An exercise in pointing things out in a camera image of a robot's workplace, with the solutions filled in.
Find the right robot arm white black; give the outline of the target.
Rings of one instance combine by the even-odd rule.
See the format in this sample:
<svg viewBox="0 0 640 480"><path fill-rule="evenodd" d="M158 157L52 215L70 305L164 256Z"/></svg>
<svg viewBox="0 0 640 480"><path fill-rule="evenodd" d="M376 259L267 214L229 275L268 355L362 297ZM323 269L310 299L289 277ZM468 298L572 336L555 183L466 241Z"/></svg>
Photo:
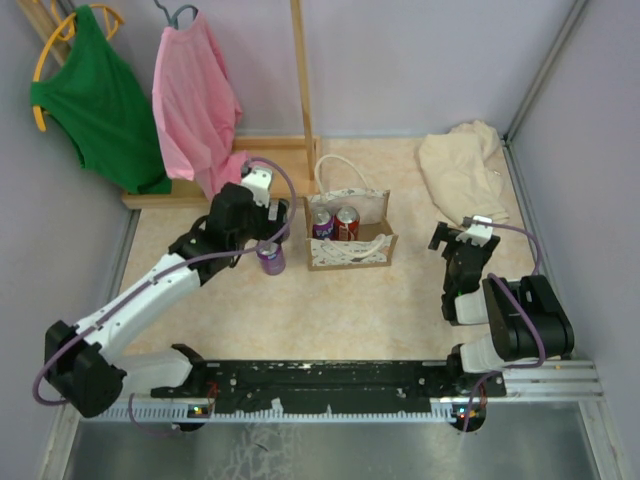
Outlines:
<svg viewBox="0 0 640 480"><path fill-rule="evenodd" d="M444 248L444 320L489 328L482 338L453 347L447 357L448 387L461 396L481 385L482 374L537 367L549 358L570 357L575 347L573 327L549 280L539 273L539 262L519 280L484 272L500 243L496 229L535 239L526 230L474 216L465 217L462 228L438 223L429 243L433 251Z"/></svg>

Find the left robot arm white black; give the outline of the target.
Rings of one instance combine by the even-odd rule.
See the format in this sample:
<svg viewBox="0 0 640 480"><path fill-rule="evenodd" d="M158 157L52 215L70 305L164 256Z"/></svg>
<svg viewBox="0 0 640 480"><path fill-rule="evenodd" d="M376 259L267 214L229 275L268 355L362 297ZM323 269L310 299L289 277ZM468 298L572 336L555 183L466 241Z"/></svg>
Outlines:
<svg viewBox="0 0 640 480"><path fill-rule="evenodd" d="M72 405L83 417L107 411L122 395L140 390L176 388L184 395L201 394L208 373L173 347L159 356L160 368L146 372L147 360L130 358L123 350L169 307L204 286L256 246L281 243L296 212L295 199L259 204L246 186L226 184L214 197L208 214L197 218L159 262L132 287L73 325L62 320L44 337L44 365L32 387L34 399L47 382L59 394L57 404Z"/></svg>

